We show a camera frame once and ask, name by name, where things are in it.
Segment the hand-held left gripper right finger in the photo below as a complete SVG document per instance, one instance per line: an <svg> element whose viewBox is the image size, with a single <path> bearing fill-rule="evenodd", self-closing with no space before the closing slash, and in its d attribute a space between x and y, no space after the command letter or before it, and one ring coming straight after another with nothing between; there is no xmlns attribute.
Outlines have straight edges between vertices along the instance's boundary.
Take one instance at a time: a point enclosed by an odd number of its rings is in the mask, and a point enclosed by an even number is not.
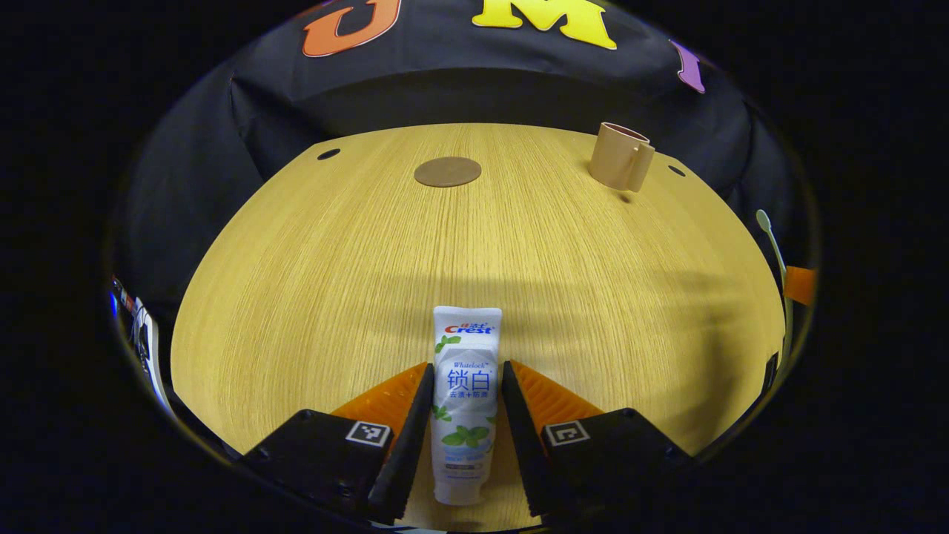
<svg viewBox="0 0 949 534"><path fill-rule="evenodd" d="M606 412L523 363L505 362L501 393L526 503L544 521L646 510L694 469L637 410Z"/></svg>

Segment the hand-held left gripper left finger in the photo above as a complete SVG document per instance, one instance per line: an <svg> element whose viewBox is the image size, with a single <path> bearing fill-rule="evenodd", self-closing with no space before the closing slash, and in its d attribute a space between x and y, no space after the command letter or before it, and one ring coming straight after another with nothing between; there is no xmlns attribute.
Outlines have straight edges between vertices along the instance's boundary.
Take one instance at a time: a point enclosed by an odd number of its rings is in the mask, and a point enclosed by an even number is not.
<svg viewBox="0 0 949 534"><path fill-rule="evenodd" d="M434 394L420 363L332 412L301 409L238 460L277 489L354 519L406 514Z"/></svg>

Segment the pale green toothbrush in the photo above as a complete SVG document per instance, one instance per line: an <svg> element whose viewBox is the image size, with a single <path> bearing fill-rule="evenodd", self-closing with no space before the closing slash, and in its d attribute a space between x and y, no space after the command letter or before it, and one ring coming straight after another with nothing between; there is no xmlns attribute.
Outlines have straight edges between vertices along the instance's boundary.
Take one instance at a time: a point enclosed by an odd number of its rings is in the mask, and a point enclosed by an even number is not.
<svg viewBox="0 0 949 534"><path fill-rule="evenodd" d="M760 229L766 234L770 241L770 247L772 247L774 258L777 262L778 273L780 278L779 288L782 297L782 304L785 314L785 334L783 338L782 352L781 352L781 362L786 363L787 359L792 355L793 347L793 304L792 300L787 297L785 290L787 288L787 265L781 253L778 240L776 239L776 234L773 232L772 220L768 213L764 209L757 209L755 211L755 219L760 227Z"/></svg>

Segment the white toothpaste tube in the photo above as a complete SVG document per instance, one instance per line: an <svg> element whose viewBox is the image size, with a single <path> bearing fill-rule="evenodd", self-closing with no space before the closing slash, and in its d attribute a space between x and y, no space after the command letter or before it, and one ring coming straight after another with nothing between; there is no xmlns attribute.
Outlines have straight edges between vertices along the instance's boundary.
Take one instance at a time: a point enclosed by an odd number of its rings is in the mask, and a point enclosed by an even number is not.
<svg viewBox="0 0 949 534"><path fill-rule="evenodd" d="M434 308L434 499L474 506L489 479L500 395L498 308Z"/></svg>

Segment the beige cup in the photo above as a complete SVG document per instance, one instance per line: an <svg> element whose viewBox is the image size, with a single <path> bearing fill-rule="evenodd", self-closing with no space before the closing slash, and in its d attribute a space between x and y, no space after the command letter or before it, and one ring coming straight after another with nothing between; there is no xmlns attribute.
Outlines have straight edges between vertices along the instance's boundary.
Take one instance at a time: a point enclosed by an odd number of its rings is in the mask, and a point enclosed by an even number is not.
<svg viewBox="0 0 949 534"><path fill-rule="evenodd" d="M593 179L617 191L639 192L653 162L650 139L623 125L602 122L589 161Z"/></svg>

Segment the round brown coaster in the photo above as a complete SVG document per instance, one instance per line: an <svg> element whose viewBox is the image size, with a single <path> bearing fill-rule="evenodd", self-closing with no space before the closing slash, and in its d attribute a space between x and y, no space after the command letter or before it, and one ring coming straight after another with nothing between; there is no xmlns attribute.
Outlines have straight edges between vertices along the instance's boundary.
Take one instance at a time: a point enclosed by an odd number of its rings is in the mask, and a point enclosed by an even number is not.
<svg viewBox="0 0 949 534"><path fill-rule="evenodd" d="M429 187L457 187L474 182L482 174L482 167L465 156L440 156L421 163L413 176L421 185Z"/></svg>

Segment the wooden desktop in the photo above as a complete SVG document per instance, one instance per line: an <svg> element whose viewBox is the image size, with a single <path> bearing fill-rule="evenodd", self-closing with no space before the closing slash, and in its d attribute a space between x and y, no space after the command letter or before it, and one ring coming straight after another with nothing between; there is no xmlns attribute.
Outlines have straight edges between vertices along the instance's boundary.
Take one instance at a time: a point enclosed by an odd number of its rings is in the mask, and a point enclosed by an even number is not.
<svg viewBox="0 0 949 534"><path fill-rule="evenodd" d="M785 364L779 273L673 156L655 152L639 192L597 182L596 139L439 124L312 145L196 268L173 328L173 389L240 459L298 410L329 413L434 366L437 306L498 308L501 383L515 360L606 412L637 410L697 464ZM417 166L440 156L473 159L482 174L457 187L417 182ZM434 499L431 413L401 519L312 506L334 517L321 534L561 534L574 523L529 511L501 385L474 506Z"/></svg>

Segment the lit computer monitor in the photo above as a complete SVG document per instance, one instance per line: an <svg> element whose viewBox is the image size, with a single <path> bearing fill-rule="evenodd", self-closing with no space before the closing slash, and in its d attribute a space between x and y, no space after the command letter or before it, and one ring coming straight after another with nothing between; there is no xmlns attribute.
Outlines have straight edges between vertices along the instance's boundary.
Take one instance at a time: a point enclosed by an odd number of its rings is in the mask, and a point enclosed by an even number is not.
<svg viewBox="0 0 949 534"><path fill-rule="evenodd" d="M145 376L146 388L152 393L160 409L173 420L176 419L175 410L164 386L162 379L162 364L160 364L159 328L152 314L145 307L145 302L133 297L123 286L118 277L110 278L112 301L116 314L122 309L130 319L128 325L128 342L133 353L138 358L142 374Z"/></svg>

